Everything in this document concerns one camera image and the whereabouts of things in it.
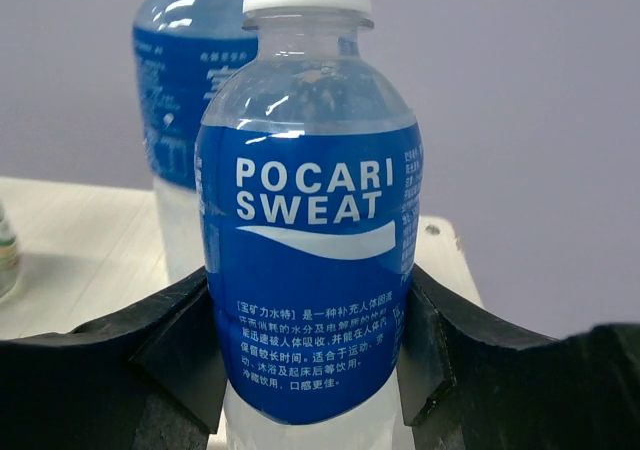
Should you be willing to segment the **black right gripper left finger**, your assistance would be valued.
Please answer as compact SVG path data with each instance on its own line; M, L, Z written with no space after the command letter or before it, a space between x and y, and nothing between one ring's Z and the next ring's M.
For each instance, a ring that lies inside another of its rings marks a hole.
M4 449L204 449L226 388L199 269L66 334L1 343Z

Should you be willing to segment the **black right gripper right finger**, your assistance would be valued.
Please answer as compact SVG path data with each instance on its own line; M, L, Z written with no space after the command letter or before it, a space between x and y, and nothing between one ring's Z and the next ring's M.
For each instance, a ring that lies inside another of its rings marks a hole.
M509 323L415 268L397 367L419 449L635 449L639 328L556 340Z

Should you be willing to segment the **water bottle blue label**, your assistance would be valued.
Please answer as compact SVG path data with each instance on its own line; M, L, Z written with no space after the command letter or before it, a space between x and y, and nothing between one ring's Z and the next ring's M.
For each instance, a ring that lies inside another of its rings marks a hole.
M243 0L144 0L132 23L146 158L170 282L203 266L194 150L219 88L257 55Z
M423 169L360 55L371 0L244 0L256 58L196 145L232 449L388 449Z

